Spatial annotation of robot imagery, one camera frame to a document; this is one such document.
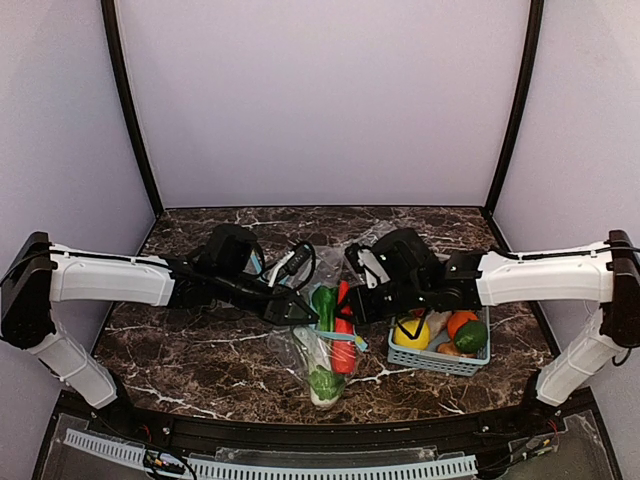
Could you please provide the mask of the clear zip bag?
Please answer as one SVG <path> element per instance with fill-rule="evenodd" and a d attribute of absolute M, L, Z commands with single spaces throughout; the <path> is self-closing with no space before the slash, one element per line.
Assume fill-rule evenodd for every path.
<path fill-rule="evenodd" d="M 420 237 L 413 228 L 397 228 L 389 221 L 381 221 L 365 230 L 355 240 L 347 242 L 344 256 L 345 249 L 353 243 L 369 247 L 381 264 L 407 262 L 414 256 L 413 251 L 419 249 Z"/>
<path fill-rule="evenodd" d="M 317 287 L 337 287 L 341 281 L 345 263 L 344 250 L 331 246 L 316 246 L 316 267 L 309 283 L 313 292 Z"/>
<path fill-rule="evenodd" d="M 349 284 L 318 286 L 309 296 L 316 324 L 272 331 L 267 345 L 287 373 L 306 388 L 318 409 L 332 408 L 354 376 L 368 344 L 350 322 Z"/>

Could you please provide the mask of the green white bok choy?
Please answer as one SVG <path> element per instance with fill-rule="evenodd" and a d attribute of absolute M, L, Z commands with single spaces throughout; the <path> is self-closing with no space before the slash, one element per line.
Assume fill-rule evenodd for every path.
<path fill-rule="evenodd" d="M 294 343 L 306 369 L 306 383 L 311 402 L 319 409 L 333 407 L 341 397 L 346 380 L 343 374 L 333 371 L 332 340 L 322 333 L 333 332 L 336 287 L 317 287 L 310 296 L 311 306 L 319 315 L 315 326 L 296 326 L 292 330 Z"/>

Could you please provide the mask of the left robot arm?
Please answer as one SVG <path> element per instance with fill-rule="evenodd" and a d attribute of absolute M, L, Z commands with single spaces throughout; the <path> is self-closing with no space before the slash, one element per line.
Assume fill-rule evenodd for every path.
<path fill-rule="evenodd" d="M 35 356 L 96 410 L 124 402 L 114 375 L 54 319 L 52 306 L 71 301 L 137 303 L 169 309 L 227 303 L 275 326 L 309 325 L 319 316 L 285 280 L 315 273 L 314 247 L 300 242 L 273 264 L 257 236 L 235 224 L 214 228 L 182 256 L 124 256 L 54 244 L 29 236 L 1 279 L 1 339 Z"/>

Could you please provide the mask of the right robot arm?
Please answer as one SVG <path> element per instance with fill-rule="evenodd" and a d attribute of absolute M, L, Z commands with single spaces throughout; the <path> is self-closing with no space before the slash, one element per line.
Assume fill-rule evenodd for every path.
<path fill-rule="evenodd" d="M 501 249 L 452 253 L 440 259 L 411 228 L 372 246 L 345 250 L 365 277 L 343 300 L 356 325 L 411 310 L 478 310 L 502 304 L 583 300 L 599 309 L 551 364 L 535 377 L 535 399 L 558 407 L 607 361 L 639 345 L 639 249 L 623 230 L 607 240 L 562 250 Z"/>

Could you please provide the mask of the yellow lemon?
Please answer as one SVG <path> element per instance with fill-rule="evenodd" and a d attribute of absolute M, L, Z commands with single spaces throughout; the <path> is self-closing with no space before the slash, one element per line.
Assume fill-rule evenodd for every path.
<path fill-rule="evenodd" d="M 399 347 L 425 350 L 431 339 L 428 323 L 421 318 L 405 318 L 395 326 L 393 343 Z"/>

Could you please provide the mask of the orange tangerine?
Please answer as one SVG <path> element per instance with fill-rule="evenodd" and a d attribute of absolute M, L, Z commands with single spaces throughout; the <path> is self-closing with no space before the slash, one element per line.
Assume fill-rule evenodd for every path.
<path fill-rule="evenodd" d="M 472 311 L 457 311 L 447 321 L 447 333 L 451 340 L 455 339 L 458 330 L 469 322 L 478 321 L 479 317 Z"/>

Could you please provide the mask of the light blue plastic basket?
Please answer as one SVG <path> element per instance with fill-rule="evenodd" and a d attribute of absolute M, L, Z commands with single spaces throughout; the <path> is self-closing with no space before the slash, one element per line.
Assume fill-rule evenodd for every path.
<path fill-rule="evenodd" d="M 388 354 L 387 360 L 394 365 L 428 370 L 432 372 L 444 373 L 448 375 L 471 377 L 482 367 L 486 366 L 490 360 L 491 336 L 489 329 L 489 310 L 484 308 L 474 312 L 479 320 L 488 329 L 488 340 L 486 346 L 475 354 L 464 354 L 454 345 L 447 333 L 447 321 L 449 317 L 457 311 L 429 313 L 423 310 L 416 310 L 402 318 L 395 320 L 388 333 Z M 400 320 L 405 318 L 424 319 L 430 328 L 431 339 L 425 350 L 415 350 L 403 348 L 393 343 L 393 333 L 395 326 Z"/>

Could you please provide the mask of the green avocado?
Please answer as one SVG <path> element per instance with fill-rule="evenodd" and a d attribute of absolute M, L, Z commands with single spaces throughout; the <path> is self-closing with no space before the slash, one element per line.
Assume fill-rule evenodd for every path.
<path fill-rule="evenodd" d="M 488 329 L 481 321 L 469 321 L 458 328 L 453 342 L 456 348 L 464 354 L 475 354 L 486 346 Z"/>

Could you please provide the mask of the black right frame post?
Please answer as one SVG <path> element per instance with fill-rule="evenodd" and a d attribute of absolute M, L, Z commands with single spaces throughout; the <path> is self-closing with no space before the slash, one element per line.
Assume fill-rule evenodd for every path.
<path fill-rule="evenodd" d="M 520 66 L 505 133 L 484 210 L 493 216 L 499 204 L 524 117 L 542 28 L 544 0 L 531 0 Z"/>

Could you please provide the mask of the black frame post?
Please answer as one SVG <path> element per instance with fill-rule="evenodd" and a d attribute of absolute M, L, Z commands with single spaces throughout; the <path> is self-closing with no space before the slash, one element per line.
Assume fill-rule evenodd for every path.
<path fill-rule="evenodd" d="M 147 200 L 154 217 L 159 218 L 164 213 L 165 208 L 146 150 L 129 81 L 118 21 L 117 2 L 114 0 L 101 0 L 100 7 L 112 73 L 130 145 Z"/>
<path fill-rule="evenodd" d="M 520 66 L 505 133 L 484 210 L 493 216 L 499 204 L 524 117 L 542 28 L 544 0 L 531 0 Z"/>

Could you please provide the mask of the black left frame post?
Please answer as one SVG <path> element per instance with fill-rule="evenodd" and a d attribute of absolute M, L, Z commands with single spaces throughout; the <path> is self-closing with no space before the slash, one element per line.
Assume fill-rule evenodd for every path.
<path fill-rule="evenodd" d="M 165 208 L 146 150 L 129 81 L 118 21 L 117 2 L 114 0 L 101 0 L 100 7 L 112 73 L 130 145 L 147 200 L 154 217 L 159 218 L 164 213 Z"/>

